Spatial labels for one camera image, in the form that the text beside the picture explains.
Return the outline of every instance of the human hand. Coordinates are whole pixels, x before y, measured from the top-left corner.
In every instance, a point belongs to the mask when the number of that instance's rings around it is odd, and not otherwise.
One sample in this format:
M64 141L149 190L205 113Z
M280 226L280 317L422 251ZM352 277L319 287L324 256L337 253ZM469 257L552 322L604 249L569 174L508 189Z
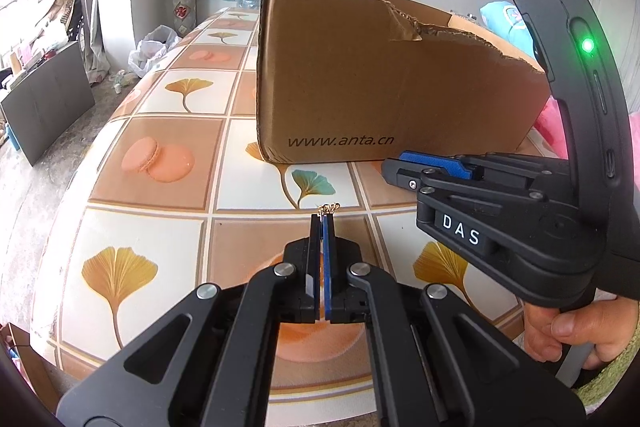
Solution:
M638 301L617 297L560 313L524 306L524 349L539 362L557 362L562 344L595 344L583 368L596 369L615 359L631 341L638 324Z

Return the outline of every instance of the fingernail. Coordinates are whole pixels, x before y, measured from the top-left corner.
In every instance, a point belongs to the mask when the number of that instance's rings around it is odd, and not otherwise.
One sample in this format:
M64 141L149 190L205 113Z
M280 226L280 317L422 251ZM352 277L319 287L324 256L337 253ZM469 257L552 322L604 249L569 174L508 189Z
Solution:
M556 337L568 337L574 331L575 314L562 313L551 323L551 333Z
M542 350L542 356L551 362L557 362L562 357L562 349L558 346L546 346Z

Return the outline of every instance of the pink blanket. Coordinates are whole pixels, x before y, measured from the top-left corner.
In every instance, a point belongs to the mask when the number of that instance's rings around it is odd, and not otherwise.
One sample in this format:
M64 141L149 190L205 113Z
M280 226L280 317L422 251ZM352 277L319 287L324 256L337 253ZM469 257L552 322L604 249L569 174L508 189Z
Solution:
M634 149L634 181L640 187L640 112L629 115L629 126L631 127L631 142ZM534 127L559 157L568 158L560 110L554 97L550 96L546 101Z

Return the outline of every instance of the door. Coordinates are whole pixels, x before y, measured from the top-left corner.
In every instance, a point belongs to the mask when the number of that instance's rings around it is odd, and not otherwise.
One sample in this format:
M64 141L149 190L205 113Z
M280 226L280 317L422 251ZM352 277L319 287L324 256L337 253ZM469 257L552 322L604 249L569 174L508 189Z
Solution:
M640 0L589 0L616 59L629 112L640 110Z

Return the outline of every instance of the screw head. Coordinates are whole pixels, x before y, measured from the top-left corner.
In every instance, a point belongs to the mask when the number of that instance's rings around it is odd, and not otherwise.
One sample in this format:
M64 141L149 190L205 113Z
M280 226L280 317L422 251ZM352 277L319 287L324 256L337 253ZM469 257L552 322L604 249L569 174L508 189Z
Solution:
M367 263L353 263L349 271L357 277L364 277L369 275L371 267Z
M215 284L211 284L210 282L206 283L206 284L201 284L200 286L198 286L198 289L196 289L196 295L198 296L198 299L212 299L213 297L215 297L218 293L218 287Z
M444 284L431 284L427 288L427 295L431 299L444 299L447 296L447 287Z
M295 271L296 271L296 267L293 266L291 263L279 263L273 267L273 272L278 277L288 277Z

